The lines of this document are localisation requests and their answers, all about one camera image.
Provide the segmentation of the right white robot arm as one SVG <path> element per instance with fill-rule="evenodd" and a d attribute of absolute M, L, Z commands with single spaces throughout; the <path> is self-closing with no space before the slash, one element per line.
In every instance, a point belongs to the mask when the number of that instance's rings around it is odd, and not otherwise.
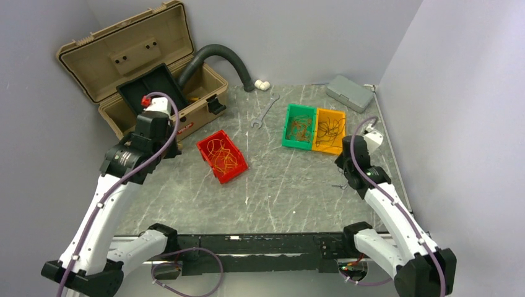
<path fill-rule="evenodd" d="M 364 254 L 393 280 L 399 296 L 448 296 L 453 291 L 457 258 L 423 231 L 402 203 L 391 178 L 373 166 L 370 154 L 380 137 L 345 136 L 335 164 L 348 185 L 379 216 L 394 240 L 386 241 L 367 222 L 344 227 L 341 248 L 349 257 Z"/>

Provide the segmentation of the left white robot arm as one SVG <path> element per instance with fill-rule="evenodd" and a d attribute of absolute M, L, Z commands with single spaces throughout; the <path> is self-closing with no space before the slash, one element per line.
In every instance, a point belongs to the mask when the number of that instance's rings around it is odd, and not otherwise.
<path fill-rule="evenodd" d="M 114 296 L 124 278 L 145 260 L 173 258 L 178 251 L 176 230 L 155 223 L 124 247 L 110 246 L 122 214 L 148 174 L 163 158 L 180 154 L 178 121 L 170 111 L 145 110 L 135 130 L 110 148 L 102 161 L 93 199 L 77 233 L 59 259 L 45 262 L 41 275 L 56 282 L 57 296 L 74 291 L 83 296 Z"/>

